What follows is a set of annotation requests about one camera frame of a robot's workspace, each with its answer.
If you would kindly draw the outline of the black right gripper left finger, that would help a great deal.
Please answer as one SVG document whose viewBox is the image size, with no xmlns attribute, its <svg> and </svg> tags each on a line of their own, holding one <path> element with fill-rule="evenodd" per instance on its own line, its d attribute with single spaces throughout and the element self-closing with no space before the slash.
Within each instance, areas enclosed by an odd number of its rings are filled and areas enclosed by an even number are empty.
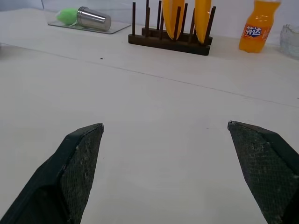
<svg viewBox="0 0 299 224">
<path fill-rule="evenodd" d="M 93 185 L 102 123 L 66 135 L 33 173 L 0 224 L 80 224 Z"/>
</svg>

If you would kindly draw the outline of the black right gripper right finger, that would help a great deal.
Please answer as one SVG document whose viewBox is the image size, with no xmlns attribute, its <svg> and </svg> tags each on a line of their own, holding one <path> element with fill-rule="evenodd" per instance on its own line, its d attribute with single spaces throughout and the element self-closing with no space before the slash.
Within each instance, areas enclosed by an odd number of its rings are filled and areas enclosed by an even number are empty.
<svg viewBox="0 0 299 224">
<path fill-rule="evenodd" d="M 244 180 L 267 224 L 299 224 L 299 154 L 277 133 L 228 123 Z"/>
</svg>

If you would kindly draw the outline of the clear crinkled plastic container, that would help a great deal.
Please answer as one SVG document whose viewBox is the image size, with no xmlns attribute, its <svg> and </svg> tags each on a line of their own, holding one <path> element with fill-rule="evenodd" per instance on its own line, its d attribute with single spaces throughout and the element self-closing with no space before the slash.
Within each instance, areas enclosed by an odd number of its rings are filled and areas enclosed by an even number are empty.
<svg viewBox="0 0 299 224">
<path fill-rule="evenodd" d="M 280 33 L 280 51 L 299 60 L 299 26 L 283 26 Z"/>
</svg>

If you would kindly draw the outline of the orange soda bottle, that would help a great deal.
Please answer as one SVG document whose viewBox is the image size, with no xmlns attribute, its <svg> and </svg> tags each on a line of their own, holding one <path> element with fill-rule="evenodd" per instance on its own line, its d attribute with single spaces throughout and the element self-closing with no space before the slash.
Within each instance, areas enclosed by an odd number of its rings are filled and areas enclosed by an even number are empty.
<svg viewBox="0 0 299 224">
<path fill-rule="evenodd" d="M 244 26 L 239 49 L 260 53 L 274 23 L 275 12 L 282 0 L 254 0 L 254 8 Z"/>
</svg>

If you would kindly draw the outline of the clear glass tray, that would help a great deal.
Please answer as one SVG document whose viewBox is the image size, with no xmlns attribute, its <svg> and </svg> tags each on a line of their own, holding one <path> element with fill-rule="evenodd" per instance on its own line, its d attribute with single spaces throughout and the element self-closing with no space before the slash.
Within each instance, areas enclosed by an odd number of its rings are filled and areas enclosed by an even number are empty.
<svg viewBox="0 0 299 224">
<path fill-rule="evenodd" d="M 104 34 L 114 34 L 120 30 L 123 30 L 127 27 L 130 27 L 131 25 L 128 23 L 122 23 L 122 22 L 115 22 L 113 21 L 111 23 L 110 29 L 109 30 L 101 30 L 101 29 L 95 29 L 95 28 L 88 28 L 88 27 L 82 27 L 80 25 L 73 25 L 73 26 L 67 26 L 64 25 L 60 21 L 52 21 L 48 22 L 49 26 L 54 26 L 54 27 L 62 27 L 62 28 L 69 28 L 69 29 L 75 29 L 75 30 L 84 30 L 88 32 L 95 32 L 95 33 L 104 33 Z"/>
</svg>

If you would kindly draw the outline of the stainless steel cup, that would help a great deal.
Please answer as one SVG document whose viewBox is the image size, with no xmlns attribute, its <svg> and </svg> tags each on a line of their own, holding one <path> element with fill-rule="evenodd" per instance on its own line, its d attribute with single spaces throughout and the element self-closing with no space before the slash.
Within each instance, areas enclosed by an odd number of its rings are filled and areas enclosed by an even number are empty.
<svg viewBox="0 0 299 224">
<path fill-rule="evenodd" d="M 77 11 L 77 23 L 82 27 L 108 31 L 111 17 L 88 7 L 80 7 Z"/>
</svg>

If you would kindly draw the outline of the green sponge ball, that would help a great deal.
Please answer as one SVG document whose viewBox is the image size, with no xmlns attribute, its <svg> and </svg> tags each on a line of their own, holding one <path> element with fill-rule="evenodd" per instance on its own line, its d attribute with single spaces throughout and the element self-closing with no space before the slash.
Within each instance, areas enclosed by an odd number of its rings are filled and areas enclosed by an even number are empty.
<svg viewBox="0 0 299 224">
<path fill-rule="evenodd" d="M 73 26 L 77 24 L 77 8 L 65 8 L 59 11 L 56 19 L 66 26 Z"/>
</svg>

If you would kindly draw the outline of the yellow plate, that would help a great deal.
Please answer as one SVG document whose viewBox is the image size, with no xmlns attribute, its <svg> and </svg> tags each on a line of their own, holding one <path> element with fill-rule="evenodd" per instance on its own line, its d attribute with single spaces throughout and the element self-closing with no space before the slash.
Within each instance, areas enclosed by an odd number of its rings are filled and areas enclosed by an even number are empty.
<svg viewBox="0 0 299 224">
<path fill-rule="evenodd" d="M 174 40 L 174 31 L 175 31 L 178 7 L 181 7 L 181 10 L 180 10 L 180 19 L 179 19 L 176 39 L 179 38 L 181 29 L 182 29 L 184 9 L 185 9 L 185 0 L 162 0 L 162 10 L 163 10 L 165 28 L 166 28 L 168 36 L 172 40 Z"/>
<path fill-rule="evenodd" d="M 194 24 L 198 41 L 203 44 L 210 18 L 212 0 L 195 0 Z"/>
</svg>

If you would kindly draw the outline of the dark wooden plate rack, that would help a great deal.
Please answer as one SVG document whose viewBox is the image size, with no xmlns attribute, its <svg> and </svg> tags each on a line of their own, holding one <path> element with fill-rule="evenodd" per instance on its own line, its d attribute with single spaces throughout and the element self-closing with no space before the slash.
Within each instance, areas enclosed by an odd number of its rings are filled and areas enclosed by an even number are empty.
<svg viewBox="0 0 299 224">
<path fill-rule="evenodd" d="M 172 51 L 196 54 L 207 56 L 209 55 L 210 46 L 213 38 L 210 36 L 211 27 L 214 20 L 216 7 L 212 7 L 209 20 L 206 28 L 206 34 L 203 42 L 198 41 L 196 32 L 197 29 L 194 23 L 195 13 L 192 14 L 192 22 L 190 25 L 189 33 L 184 33 L 185 20 L 187 15 L 188 4 L 184 5 L 182 14 L 182 28 L 178 32 L 179 20 L 181 16 L 181 7 L 178 7 L 175 20 L 174 38 L 171 39 L 167 32 L 164 30 L 164 15 L 162 12 L 162 1 L 159 1 L 157 28 L 150 28 L 150 7 L 149 0 L 146 0 L 146 13 L 145 13 L 145 27 L 142 28 L 142 33 L 137 35 L 135 33 L 135 17 L 136 17 L 136 3 L 132 3 L 132 33 L 128 35 L 128 42 L 134 45 L 153 47 L 158 49 L 167 49 Z"/>
</svg>

